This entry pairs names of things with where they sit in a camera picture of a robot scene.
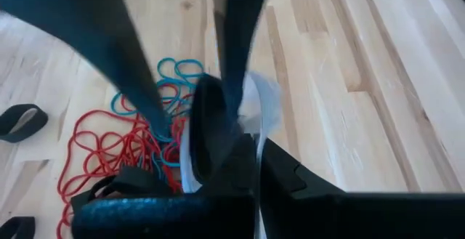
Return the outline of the clear plastic zip bag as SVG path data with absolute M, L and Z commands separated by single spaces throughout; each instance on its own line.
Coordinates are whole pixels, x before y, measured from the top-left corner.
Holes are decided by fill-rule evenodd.
M 255 199 L 255 236 L 262 236 L 261 213 L 260 213 L 260 181 L 262 170 L 262 157 L 264 145 L 268 134 L 275 128 L 280 120 L 280 93 L 279 86 L 267 78 L 255 72 L 246 74 L 243 82 L 243 97 L 239 107 L 239 116 L 232 119 L 239 123 L 243 132 L 250 134 L 255 144 L 255 181 L 253 194 Z M 190 119 L 184 127 L 179 149 L 179 162 L 182 177 L 182 189 L 185 193 L 195 193 L 201 186 L 193 180 L 192 167 L 190 166 L 189 145 Z

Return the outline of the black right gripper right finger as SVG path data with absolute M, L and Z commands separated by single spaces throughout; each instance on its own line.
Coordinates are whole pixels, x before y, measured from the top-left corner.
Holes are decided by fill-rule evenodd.
M 349 193 L 264 145 L 260 204 L 268 239 L 465 239 L 465 193 Z

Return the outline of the red thin rubber bands tangle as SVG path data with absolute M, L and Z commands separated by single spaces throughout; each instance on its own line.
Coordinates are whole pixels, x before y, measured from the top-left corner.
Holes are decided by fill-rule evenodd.
M 111 111 L 90 110 L 75 123 L 68 141 L 67 155 L 57 180 L 57 193 L 65 204 L 57 223 L 57 239 L 63 239 L 62 229 L 70 226 L 70 217 L 76 211 L 71 200 L 82 194 L 89 181 L 96 185 L 121 173 L 125 167 L 134 167 L 155 175 L 155 179 L 169 192 L 182 192 L 181 178 L 173 170 L 180 167 L 179 149 L 181 134 L 190 111 L 191 94 L 164 97 L 168 108 L 171 136 L 156 136 L 148 122 L 136 110 L 128 109 L 125 96 L 116 94 L 110 104 Z M 96 134 L 81 128 L 86 119 L 96 115 L 108 116 L 119 123 L 131 123 L 130 131 L 120 134 L 107 131 Z

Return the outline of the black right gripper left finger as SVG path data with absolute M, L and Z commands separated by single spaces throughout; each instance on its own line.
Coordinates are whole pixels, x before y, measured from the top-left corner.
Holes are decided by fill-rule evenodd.
M 73 218 L 73 239 L 254 239 L 254 164 L 244 134 L 197 192 L 96 200 Z

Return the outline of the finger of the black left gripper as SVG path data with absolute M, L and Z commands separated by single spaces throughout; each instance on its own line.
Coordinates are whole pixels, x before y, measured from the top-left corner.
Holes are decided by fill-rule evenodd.
M 0 0 L 0 10 L 60 39 L 169 135 L 161 96 L 124 0 Z
M 238 114 L 251 41 L 265 0 L 225 0 L 221 76 L 228 113 Z

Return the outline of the teal thin rubber bands tangle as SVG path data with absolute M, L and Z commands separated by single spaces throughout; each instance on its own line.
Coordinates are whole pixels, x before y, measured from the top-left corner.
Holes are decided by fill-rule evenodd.
M 162 108 L 166 112 L 169 127 L 176 126 L 182 119 L 188 118 L 191 110 L 196 83 L 205 74 L 202 63 L 194 59 L 176 61 L 166 57 L 157 64 L 157 71 L 161 79 L 156 82 L 157 90 L 162 88 L 174 89 L 172 96 L 162 97 Z M 148 124 L 149 131 L 155 141 L 163 145 L 159 153 L 159 161 L 169 167 L 180 167 L 180 162 L 172 161 L 171 154 L 180 146 L 175 134 L 158 134 Z

